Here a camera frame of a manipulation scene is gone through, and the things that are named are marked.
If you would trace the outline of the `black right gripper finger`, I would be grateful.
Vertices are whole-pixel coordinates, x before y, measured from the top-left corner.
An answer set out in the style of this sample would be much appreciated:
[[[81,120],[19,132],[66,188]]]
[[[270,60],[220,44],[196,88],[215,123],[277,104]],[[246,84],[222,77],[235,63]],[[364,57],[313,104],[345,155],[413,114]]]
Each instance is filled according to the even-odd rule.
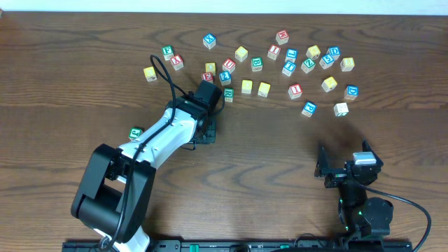
[[[330,173],[330,166],[328,164],[328,158],[326,151],[323,146],[318,148],[318,159],[316,163],[316,168],[314,171],[315,177],[324,177]]]
[[[373,154],[375,160],[377,162],[381,162],[381,159],[378,157],[378,155],[373,151],[372,147],[370,146],[370,144],[368,143],[367,140],[363,140],[362,142],[362,150],[363,152],[369,152],[371,154]]]

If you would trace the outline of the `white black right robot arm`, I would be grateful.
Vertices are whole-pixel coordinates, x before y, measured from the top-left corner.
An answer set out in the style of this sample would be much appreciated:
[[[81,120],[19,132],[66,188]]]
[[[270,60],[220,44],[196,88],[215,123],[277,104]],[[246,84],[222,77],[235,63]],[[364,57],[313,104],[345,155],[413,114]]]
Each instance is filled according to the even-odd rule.
[[[393,205],[379,197],[368,197],[366,187],[375,182],[384,163],[368,142],[354,153],[343,168],[332,168],[324,147],[318,150],[314,175],[324,178],[325,188],[339,192],[339,217],[347,232],[356,238],[383,237],[390,234]]]

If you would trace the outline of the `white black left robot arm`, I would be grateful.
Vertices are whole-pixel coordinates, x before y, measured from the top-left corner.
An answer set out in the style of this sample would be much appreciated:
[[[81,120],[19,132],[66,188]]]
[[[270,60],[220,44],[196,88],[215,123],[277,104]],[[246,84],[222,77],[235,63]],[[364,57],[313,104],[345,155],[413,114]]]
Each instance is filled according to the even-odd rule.
[[[143,231],[157,169],[214,119],[222,90],[203,80],[196,92],[169,102],[143,134],[117,148],[106,144],[92,153],[71,205],[71,215],[98,232],[99,251],[145,251]]]

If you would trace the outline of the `blue 2 wooden block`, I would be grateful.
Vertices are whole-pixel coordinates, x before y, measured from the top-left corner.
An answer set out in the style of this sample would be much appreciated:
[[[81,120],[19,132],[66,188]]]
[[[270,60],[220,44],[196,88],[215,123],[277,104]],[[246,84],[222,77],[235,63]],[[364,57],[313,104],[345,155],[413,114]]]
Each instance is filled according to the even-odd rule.
[[[218,77],[222,86],[231,84],[232,77],[229,71],[220,72]]]

